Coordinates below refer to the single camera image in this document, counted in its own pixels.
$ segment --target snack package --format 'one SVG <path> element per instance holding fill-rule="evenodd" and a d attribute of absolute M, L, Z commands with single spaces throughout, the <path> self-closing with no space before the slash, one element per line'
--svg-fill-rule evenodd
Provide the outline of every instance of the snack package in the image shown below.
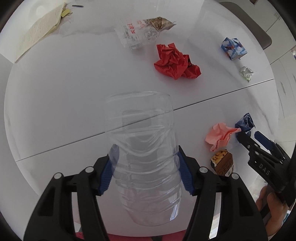
<path fill-rule="evenodd" d="M 161 31 L 169 30 L 173 26 L 175 23 L 162 17 L 145 20 L 132 20 L 127 17 L 118 20 L 115 32 L 124 47 L 137 49 L 155 42 Z"/>
<path fill-rule="evenodd" d="M 232 154 L 226 149 L 218 151 L 211 158 L 211 167 L 219 176 L 229 177 L 233 173 L 233 158 Z"/>

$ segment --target finger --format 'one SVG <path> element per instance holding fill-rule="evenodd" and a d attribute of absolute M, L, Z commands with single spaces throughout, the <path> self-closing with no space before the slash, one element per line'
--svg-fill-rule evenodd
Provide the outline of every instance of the finger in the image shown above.
<path fill-rule="evenodd" d="M 274 235 L 281 228 L 282 222 L 280 221 L 272 221 L 271 219 L 266 224 L 266 232 L 267 236 Z"/>
<path fill-rule="evenodd" d="M 256 201 L 256 206 L 258 208 L 258 210 L 260 211 L 262 209 L 262 205 L 263 205 L 263 198 L 265 197 L 266 194 L 266 188 L 267 186 L 263 187 L 260 191 L 260 195 Z"/>
<path fill-rule="evenodd" d="M 279 198 L 274 193 L 270 193 L 267 196 L 267 203 L 270 209 L 271 218 L 275 221 L 279 220 L 281 216 L 283 216 L 285 205 L 279 200 Z"/>
<path fill-rule="evenodd" d="M 284 205 L 284 207 L 283 207 L 283 213 L 285 214 L 285 217 L 286 217 L 286 215 L 287 215 L 288 210 L 289 210 L 289 207 L 288 207 L 288 205 L 285 203 L 285 205 Z"/>
<path fill-rule="evenodd" d="M 267 189 L 267 186 L 264 186 L 261 191 L 260 191 L 260 195 L 259 195 L 259 200 L 263 200 L 263 198 L 265 197 L 266 195 L 266 189 Z"/>
<path fill-rule="evenodd" d="M 257 201 L 255 202 L 255 204 L 256 204 L 256 206 L 257 206 L 258 210 L 259 210 L 259 211 L 261 211 L 261 209 L 262 209 L 262 204 L 263 204 L 263 201 L 262 201 L 262 200 L 259 200 L 259 199 L 257 199 Z"/>

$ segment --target blue cardboard box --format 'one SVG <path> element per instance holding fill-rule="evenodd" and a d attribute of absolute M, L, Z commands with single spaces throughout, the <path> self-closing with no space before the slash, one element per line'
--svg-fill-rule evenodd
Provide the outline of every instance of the blue cardboard box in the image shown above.
<path fill-rule="evenodd" d="M 241 58 L 245 54 L 247 54 L 246 49 L 242 44 L 238 41 L 238 39 L 229 39 L 226 38 L 221 45 L 221 48 L 228 55 L 231 60 Z"/>

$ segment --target plastic bottle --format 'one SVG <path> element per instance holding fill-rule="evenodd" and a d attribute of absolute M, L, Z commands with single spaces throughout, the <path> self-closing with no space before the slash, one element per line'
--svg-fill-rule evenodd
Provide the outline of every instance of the plastic bottle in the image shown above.
<path fill-rule="evenodd" d="M 105 105 L 113 176 L 123 207 L 133 221 L 156 226 L 178 215 L 181 200 L 178 145 L 170 96 L 132 92 Z"/>

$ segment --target crumpled pink paper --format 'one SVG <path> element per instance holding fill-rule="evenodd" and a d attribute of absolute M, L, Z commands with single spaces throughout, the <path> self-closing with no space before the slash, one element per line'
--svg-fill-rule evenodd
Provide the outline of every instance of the crumpled pink paper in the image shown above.
<path fill-rule="evenodd" d="M 220 147 L 227 146 L 230 135 L 237 132 L 241 132 L 241 129 L 228 127 L 225 123 L 218 123 L 207 134 L 205 141 L 213 145 L 211 151 L 216 151 Z"/>

